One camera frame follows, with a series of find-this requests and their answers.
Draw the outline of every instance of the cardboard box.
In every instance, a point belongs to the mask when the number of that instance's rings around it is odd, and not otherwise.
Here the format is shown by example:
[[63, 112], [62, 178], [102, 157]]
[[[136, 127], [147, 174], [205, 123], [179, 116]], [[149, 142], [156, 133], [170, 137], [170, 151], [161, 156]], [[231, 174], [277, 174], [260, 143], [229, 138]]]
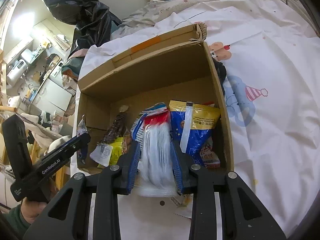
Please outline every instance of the cardboard box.
[[[225, 158], [222, 167], [233, 170], [228, 114], [205, 38], [204, 24], [185, 26], [115, 56], [80, 79], [77, 123], [85, 115], [92, 138], [88, 152], [103, 138], [121, 105], [129, 106], [126, 126], [130, 130], [138, 114], [155, 103], [214, 101], [221, 109], [221, 125], [215, 129], [221, 135], [217, 155]], [[91, 174], [101, 171], [97, 165], [89, 155], [85, 164], [78, 161], [78, 167]]]

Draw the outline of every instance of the human hand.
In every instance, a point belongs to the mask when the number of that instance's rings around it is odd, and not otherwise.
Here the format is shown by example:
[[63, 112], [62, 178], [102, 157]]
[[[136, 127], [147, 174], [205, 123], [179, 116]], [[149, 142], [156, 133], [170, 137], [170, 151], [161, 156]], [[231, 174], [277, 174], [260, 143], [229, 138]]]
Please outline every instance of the human hand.
[[[58, 190], [55, 182], [52, 179], [50, 179], [49, 182], [50, 182], [50, 191], [51, 191], [50, 199], [52, 199], [56, 195]], [[20, 210], [23, 218], [29, 224], [32, 224], [46, 206], [47, 206], [47, 203], [45, 202], [29, 201], [25, 197], [22, 201]]]

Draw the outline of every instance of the blue and gold snack bag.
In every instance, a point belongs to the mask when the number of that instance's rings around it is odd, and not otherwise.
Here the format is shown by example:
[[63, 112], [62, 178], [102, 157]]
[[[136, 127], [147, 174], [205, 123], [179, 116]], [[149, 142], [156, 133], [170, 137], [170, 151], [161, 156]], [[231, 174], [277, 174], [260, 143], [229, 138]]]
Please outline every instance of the blue and gold snack bag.
[[169, 104], [173, 139], [179, 140], [183, 153], [195, 163], [204, 165], [199, 155], [220, 117], [220, 109], [212, 106], [171, 100]]

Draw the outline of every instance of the black plastic bag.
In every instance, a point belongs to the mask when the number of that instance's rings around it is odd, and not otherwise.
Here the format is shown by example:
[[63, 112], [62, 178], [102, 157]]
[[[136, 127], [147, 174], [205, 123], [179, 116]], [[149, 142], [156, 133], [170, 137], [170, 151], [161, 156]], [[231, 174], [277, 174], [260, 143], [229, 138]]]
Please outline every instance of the black plastic bag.
[[121, 23], [99, 0], [44, 0], [44, 3], [57, 20], [76, 25], [69, 56], [79, 49], [99, 47], [110, 41], [112, 21], [116, 25]]

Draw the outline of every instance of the bright light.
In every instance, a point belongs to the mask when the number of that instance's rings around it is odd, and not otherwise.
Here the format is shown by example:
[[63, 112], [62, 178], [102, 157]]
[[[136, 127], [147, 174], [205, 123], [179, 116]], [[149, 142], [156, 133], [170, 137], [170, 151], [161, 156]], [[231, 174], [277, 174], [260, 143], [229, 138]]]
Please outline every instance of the bright light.
[[13, 22], [13, 35], [21, 39], [30, 35], [35, 21], [35, 14], [33, 12], [25, 13], [19, 16]]

